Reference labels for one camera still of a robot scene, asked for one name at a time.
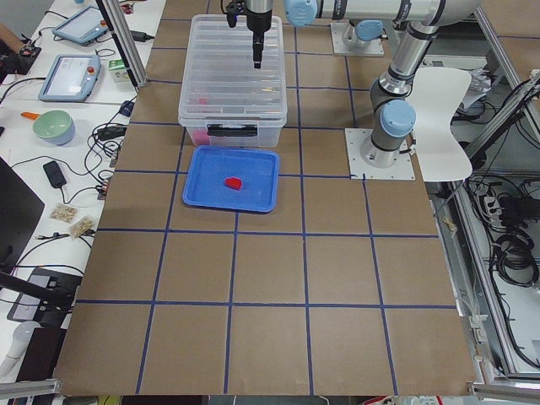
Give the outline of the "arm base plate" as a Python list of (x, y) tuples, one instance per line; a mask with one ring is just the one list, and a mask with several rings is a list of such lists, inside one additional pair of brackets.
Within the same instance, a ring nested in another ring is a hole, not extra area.
[(383, 22), (379, 19), (331, 23), (333, 53), (343, 56), (383, 57)]
[(355, 180), (414, 181), (411, 154), (405, 141), (399, 149), (383, 151), (371, 139), (369, 128), (346, 128), (349, 175)]

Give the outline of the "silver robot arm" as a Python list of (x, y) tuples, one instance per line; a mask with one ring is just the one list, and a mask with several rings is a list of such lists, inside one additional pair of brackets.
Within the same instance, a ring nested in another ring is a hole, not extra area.
[(387, 168), (395, 163), (403, 140), (413, 130), (414, 108), (405, 100), (432, 41), (441, 26), (469, 16), (479, 1), (285, 1), (286, 18), (296, 27), (315, 19), (389, 19), (408, 24), (389, 68), (373, 83), (370, 99), (375, 127), (360, 153), (369, 165)]

